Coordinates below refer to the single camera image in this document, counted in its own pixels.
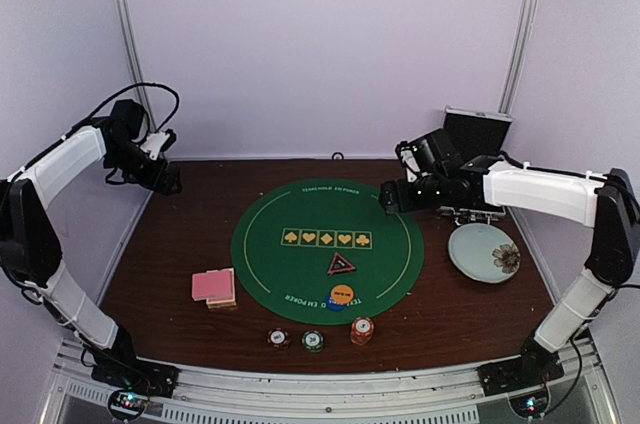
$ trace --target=brown tabletop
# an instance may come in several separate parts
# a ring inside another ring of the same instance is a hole
[[[506,357],[551,309],[551,301],[510,217],[497,227],[522,251],[520,270],[498,284],[474,282],[449,260],[455,225],[419,212],[426,260],[411,294],[377,316],[373,339],[349,340],[349,326],[316,327],[325,348],[300,345],[309,325],[256,303],[236,281],[235,309],[208,310],[191,299],[191,275],[230,267],[230,242],[244,211],[262,194],[311,178],[353,179],[379,186],[402,177],[395,161],[223,161],[181,163],[184,190],[154,195],[140,219],[102,303],[133,335],[141,357],[194,366],[289,373],[424,369]],[[292,336],[289,349],[266,343],[269,329]]]

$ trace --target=poker chip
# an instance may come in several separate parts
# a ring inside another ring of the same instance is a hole
[[[267,335],[267,342],[275,349],[286,349],[291,344],[291,337],[289,333],[279,327],[269,331]]]
[[[307,352],[318,353],[324,348],[324,338],[318,331],[307,331],[302,336],[302,347]]]
[[[341,306],[336,301],[331,298],[331,294],[327,295],[324,300],[324,303],[327,305],[327,309],[330,311],[338,312],[346,309],[347,306]]]
[[[353,292],[353,289],[345,284],[337,285],[331,289],[331,299],[341,306],[346,306],[353,301],[354,296],[355,293]]]
[[[368,317],[359,317],[351,324],[351,342],[364,346],[373,337],[373,321]]]

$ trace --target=plate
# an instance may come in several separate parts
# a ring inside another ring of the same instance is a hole
[[[488,284],[504,282],[520,268],[520,251],[500,229],[465,224],[449,238],[449,257],[467,277]]]

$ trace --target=green poker mat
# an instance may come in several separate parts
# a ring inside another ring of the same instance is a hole
[[[260,198],[240,219],[231,254],[238,280],[258,303],[314,325],[390,309],[413,287],[425,255],[413,219],[385,215],[376,188],[339,179],[299,181]],[[329,274],[332,266],[355,270]],[[339,284],[355,297],[333,311],[326,298]]]

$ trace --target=cable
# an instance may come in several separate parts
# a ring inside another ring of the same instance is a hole
[[[32,292],[34,297],[30,297],[29,294],[27,294],[28,292]],[[43,304],[42,294],[40,294],[36,289],[20,289],[20,295],[24,297],[29,304],[33,304],[34,306],[41,306]]]
[[[621,284],[616,289],[640,289],[640,284]]]
[[[144,141],[147,140],[147,137],[149,137],[149,134],[151,134],[151,119],[149,118],[149,113],[147,112],[146,109],[143,108],[144,111],[144,124],[145,124],[145,133],[144,136],[142,136],[140,139],[138,139],[137,141],[131,141],[133,142],[136,146],[139,146],[140,144],[142,144]]]
[[[162,121],[162,123],[156,128],[156,131],[160,131],[171,119],[173,119],[173,116],[175,116],[176,112],[178,112],[178,109],[180,108],[180,96],[176,91],[171,89],[169,86],[165,86],[164,84],[158,84],[156,82],[137,82],[135,84],[131,84],[129,86],[123,87],[118,92],[111,94],[104,101],[98,104],[98,106],[93,111],[91,111],[87,117],[85,117],[81,121],[78,121],[78,123],[76,123],[76,126],[84,125],[85,122],[87,122],[89,119],[92,119],[98,112],[100,112],[107,104],[113,101],[116,97],[120,97],[125,92],[129,92],[130,90],[136,89],[138,87],[156,87],[158,89],[167,91],[169,94],[171,94],[175,98],[176,102],[173,105],[173,110],[169,113],[166,119]]]
[[[505,161],[507,161],[509,164],[511,164],[514,167],[517,167],[519,169],[524,169],[524,164],[515,160],[513,157],[511,157],[506,151],[500,151],[498,153],[499,156],[502,156],[504,158]],[[563,170],[559,170],[559,169],[546,169],[544,167],[534,167],[534,166],[529,166],[527,167],[527,170],[530,171],[538,171],[538,172],[546,172],[549,174],[559,174],[562,176],[570,176],[570,177],[577,177],[580,179],[589,179],[592,181],[597,181],[597,182],[603,182],[606,185],[609,185],[611,187],[615,187],[618,191],[620,191],[620,193],[624,194],[629,201],[631,202],[631,204],[635,207],[635,210],[638,214],[638,217],[636,218],[636,222],[640,223],[640,203],[638,203],[638,200],[636,199],[636,196],[633,194],[633,192],[631,192],[629,189],[627,189],[625,186],[612,181],[611,179],[609,179],[609,175],[605,174],[605,177],[598,177],[598,176],[587,176],[586,174],[581,174],[579,172],[573,172],[573,171],[563,171]]]
[[[128,364],[125,364],[124,362],[122,362],[121,360],[110,356],[109,354],[107,354],[106,352],[104,352],[102,349],[100,349],[99,347],[97,347],[95,344],[93,344],[90,340],[88,340],[86,337],[84,337],[82,334],[78,333],[78,336],[80,337],[81,340],[83,340],[85,342],[85,345],[91,349],[93,349],[94,351],[97,351],[100,355],[102,355],[103,357],[109,359],[110,361],[115,362],[116,364],[124,367],[125,369],[129,369],[130,371],[136,373],[138,376],[140,376],[140,381],[138,381],[138,383],[140,383],[142,380],[147,381],[147,384],[149,385],[149,391],[151,391],[151,389],[155,389],[156,386],[151,384],[151,380],[149,380],[149,378],[147,377],[147,375],[136,369],[135,367],[131,367]]]
[[[109,184],[111,186],[123,186],[123,185],[125,185],[126,181],[114,181],[114,180],[111,179],[116,174],[116,172],[118,172],[118,168],[114,167],[113,170],[111,172],[109,172],[109,174],[104,176],[104,182],[106,182],[107,184]]]
[[[89,348],[85,347],[82,350],[82,354],[80,354],[80,363],[84,366],[84,367],[90,367],[90,368],[94,368],[97,367],[96,364],[87,364],[86,362],[84,362],[84,357],[87,355],[87,351],[89,350]]]
[[[573,349],[576,351],[576,354],[578,355],[578,373],[576,374],[576,378],[573,380],[573,383],[571,384],[571,386],[569,387],[569,390],[567,390],[567,392],[565,393],[564,396],[562,396],[562,399],[560,399],[558,401],[558,403],[553,406],[551,409],[549,409],[548,411],[546,411],[544,413],[544,416],[548,416],[549,414],[551,414],[552,412],[555,412],[562,404],[565,403],[565,401],[569,398],[569,396],[571,395],[571,393],[573,392],[573,390],[576,388],[576,386],[578,385],[578,381],[580,381],[580,377],[582,375],[582,355],[580,354],[580,350],[578,349],[578,346],[576,346],[576,342],[575,342],[575,334],[574,336],[569,340],[569,342],[571,343],[571,346],[573,347]]]

